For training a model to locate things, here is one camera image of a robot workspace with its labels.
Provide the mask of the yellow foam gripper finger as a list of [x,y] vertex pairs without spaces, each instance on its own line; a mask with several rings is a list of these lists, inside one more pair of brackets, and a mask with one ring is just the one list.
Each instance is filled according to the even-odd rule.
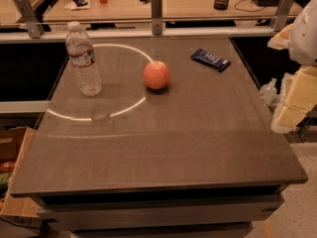
[[285,26],[279,33],[277,33],[268,41],[267,46],[275,50],[287,49],[291,30],[292,24]]
[[271,130],[278,134],[294,131],[316,105],[317,67],[302,65],[295,74],[286,73],[273,112]]

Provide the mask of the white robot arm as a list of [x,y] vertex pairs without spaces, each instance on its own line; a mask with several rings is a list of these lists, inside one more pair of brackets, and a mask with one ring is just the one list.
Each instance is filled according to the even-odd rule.
[[294,22],[268,41],[270,48],[288,49],[300,64],[292,77],[282,80],[271,130],[287,134],[317,105],[317,0],[310,0]]

